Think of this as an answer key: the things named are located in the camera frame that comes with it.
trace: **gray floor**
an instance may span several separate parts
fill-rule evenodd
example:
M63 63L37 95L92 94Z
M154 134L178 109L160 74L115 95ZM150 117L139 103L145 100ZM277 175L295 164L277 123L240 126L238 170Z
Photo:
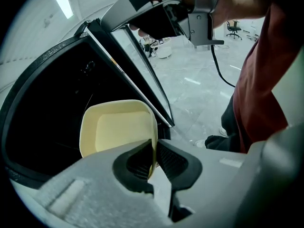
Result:
M224 38L225 45L215 50L223 77L234 85L254 44L246 34L240 35L243 40ZM133 61L165 105L145 65L133 52ZM172 139L194 144L210 135L219 135L220 118L234 88L218 76L211 51L202 46L195 49L185 38L178 37L172 40L171 56L165 59L154 57L150 61L170 102L176 124L171 129Z

